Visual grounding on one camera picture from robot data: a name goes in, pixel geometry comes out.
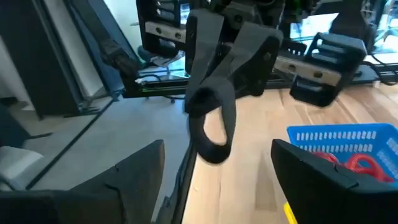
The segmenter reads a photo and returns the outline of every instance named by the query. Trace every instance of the cable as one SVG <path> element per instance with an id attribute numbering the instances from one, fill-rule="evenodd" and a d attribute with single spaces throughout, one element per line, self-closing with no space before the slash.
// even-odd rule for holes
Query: cable
<path id="1" fill-rule="evenodd" d="M 159 82 L 162 82 L 162 79 L 160 78 L 160 76 L 155 75 L 155 74 L 150 74 L 150 75 L 142 75 L 139 78 L 147 78 L 147 77 L 155 77 L 156 79 L 158 79 Z M 164 98 L 170 99 L 170 100 L 184 100 L 184 97 L 177 97 L 177 96 L 163 96 Z"/>
<path id="2" fill-rule="evenodd" d="M 376 72 L 376 75 L 379 77 L 381 83 L 383 83 L 383 84 L 385 84 L 385 85 L 387 85 L 387 86 L 392 86 L 392 85 L 397 84 L 397 83 L 398 83 L 398 73 L 397 73 L 397 71 L 395 71 L 394 69 L 390 68 L 390 66 L 388 66 L 388 65 L 385 64 L 384 62 L 380 61 L 380 60 L 379 60 L 378 58 L 376 58 L 373 54 L 371 54 L 370 56 L 371 56 L 375 61 L 379 62 L 383 67 L 388 68 L 388 69 L 394 74 L 394 78 L 395 78 L 394 82 L 388 82 L 388 81 L 386 81 L 386 80 L 382 77 L 382 75 L 381 75 L 379 69 L 378 69 L 373 63 L 371 63 L 371 62 L 362 62 L 362 64 L 371 67 L 371 68 L 374 70 L 374 72 Z"/>

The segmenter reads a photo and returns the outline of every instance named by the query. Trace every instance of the wooden table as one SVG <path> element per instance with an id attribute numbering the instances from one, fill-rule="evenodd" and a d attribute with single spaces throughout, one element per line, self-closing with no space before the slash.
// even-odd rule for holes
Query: wooden table
<path id="1" fill-rule="evenodd" d="M 270 149 L 275 138 L 289 140 L 291 125 L 392 123 L 398 126 L 398 87 L 357 86 L 346 89 L 325 109 L 295 101 L 288 90 L 266 90 L 237 101 L 232 153 L 220 166 L 200 157 L 188 195 L 184 224 L 287 223 L 286 198 L 276 179 Z M 225 140 L 220 111 L 206 118 L 205 130 Z"/>

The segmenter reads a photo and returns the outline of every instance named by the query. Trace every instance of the blue basket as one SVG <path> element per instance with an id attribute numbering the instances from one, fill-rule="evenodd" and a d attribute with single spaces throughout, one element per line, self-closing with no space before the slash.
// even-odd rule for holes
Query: blue basket
<path id="1" fill-rule="evenodd" d="M 291 126 L 290 142 L 308 152 L 329 152 L 340 162 L 354 153 L 371 155 L 398 188 L 398 130 L 391 124 Z"/>

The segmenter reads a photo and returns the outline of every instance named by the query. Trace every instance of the machine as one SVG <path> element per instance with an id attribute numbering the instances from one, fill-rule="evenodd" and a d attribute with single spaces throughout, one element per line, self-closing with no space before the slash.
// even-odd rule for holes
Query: machine
<path id="1" fill-rule="evenodd" d="M 136 90 L 142 89 L 142 83 L 136 82 L 144 78 L 138 74 L 142 65 L 131 60 L 109 38 L 86 0 L 71 2 L 98 42 L 104 62 L 120 71 L 126 87 L 123 96 L 133 97 Z M 295 99 L 319 107 L 328 106 L 353 80 L 366 56 L 363 40 L 345 35 L 317 34 L 307 53 L 306 46 L 284 38 L 283 32 L 276 29 L 280 21 L 310 13 L 315 4 L 312 1 L 225 0 L 212 1 L 209 8 L 202 8 L 202 3 L 206 4 L 203 1 L 192 2 L 194 10 L 189 14 L 185 32 L 172 34 L 176 39 L 185 39 L 186 55 L 192 59 L 187 68 L 190 78 L 185 87 L 185 112 L 188 114 L 191 141 L 177 174 L 174 191 L 170 197 L 164 198 L 154 223 L 181 223 L 197 154 L 214 164 L 228 159 L 234 136 L 237 98 L 261 95 L 270 74 L 276 72 L 292 81 L 290 95 Z M 160 81 L 151 85 L 155 88 L 163 84 Z M 168 88 L 165 96 L 178 94 L 173 87 L 162 86 Z M 224 145 L 210 141 L 203 129 L 206 114 L 219 106 L 227 137 Z M 278 164 L 287 159 L 292 170 L 297 169 L 300 171 L 298 175 L 305 175 L 309 172 L 306 166 L 311 161 L 293 152 L 283 156 L 292 146 L 277 143 L 282 146 L 273 146 L 275 170 L 282 180 L 283 190 L 288 192 L 288 201 L 297 200 L 296 197 L 289 198 L 291 183 L 285 179 L 286 173 L 280 171 Z M 0 194 L 0 222 L 150 223 L 162 183 L 164 147 L 162 141 L 153 142 L 66 192 Z M 322 178 L 325 186 L 331 183 L 334 186 L 336 179 L 329 180 L 321 171 L 311 171 L 311 175 Z M 330 192 L 342 191 L 339 187 L 328 189 Z M 302 196 L 312 193 L 303 191 Z M 397 196 L 389 189 L 389 200 Z M 384 203 L 385 199 L 374 198 L 373 207 Z M 307 220 L 305 214 L 297 217 L 301 218 L 298 221 Z"/>

